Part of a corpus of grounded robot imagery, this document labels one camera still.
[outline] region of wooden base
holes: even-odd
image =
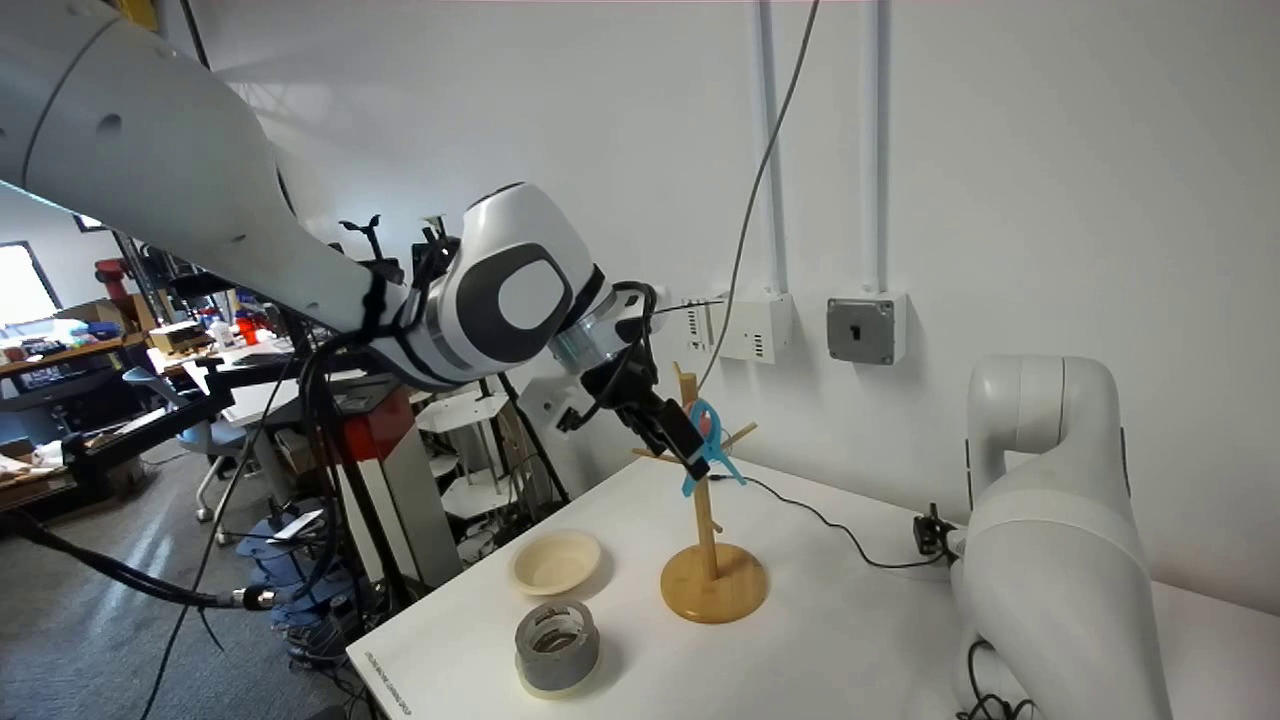
[[[766,596],[766,563],[738,545],[716,545],[716,578],[709,578],[701,545],[677,551],[663,569],[667,610],[696,623],[733,623],[739,618],[751,618]]]

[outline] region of white wall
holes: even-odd
[[[418,218],[524,175],[618,278],[725,289],[759,149],[750,0],[198,8],[324,237],[386,211],[404,250]],[[806,6],[777,12],[788,66]],[[806,343],[709,392],[759,422],[745,457],[961,508],[970,369],[1102,357],[1158,571],[1280,612],[1280,6],[900,0],[888,234],[919,323],[888,372],[834,363],[821,317],[858,281],[858,12],[826,8],[786,142]],[[751,237],[745,289],[759,257]],[[605,436],[595,472],[624,464]]]
[[[108,297],[94,264],[119,257],[114,234],[82,234],[74,211],[0,183],[0,239],[29,239],[66,309]]]

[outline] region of white robotic arm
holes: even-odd
[[[532,183],[465,218],[454,267],[428,289],[378,283],[309,237],[244,99],[102,0],[0,0],[0,181],[108,222],[229,283],[374,342],[425,390],[455,390],[552,348],[654,448],[691,461],[701,436],[655,402],[649,289],[607,283]]]
[[[970,390],[976,508],[956,563],[974,679],[1049,720],[1168,720],[1154,579],[1125,486],[1117,379],[1097,360],[1004,357]]]

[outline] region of floor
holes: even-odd
[[[114,506],[53,520],[53,533],[128,562],[153,578],[190,583],[205,551],[208,523],[194,515],[194,490],[205,457],[159,444],[146,457],[148,480]],[[264,515],[268,490],[244,480],[229,530]],[[139,715],[159,649],[180,610],[128,593],[69,558],[29,540],[0,540],[0,720],[118,720]],[[214,548],[208,593],[250,583],[251,563],[231,548]],[[180,715],[272,715],[330,720],[367,715],[352,689],[324,671],[289,664],[289,641],[255,612],[208,612],[225,652],[190,618],[157,720]]]

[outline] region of bowl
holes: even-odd
[[[601,540],[576,530],[547,530],[543,537],[528,540],[511,562],[511,583],[532,596],[563,596],[594,579],[601,569]]]

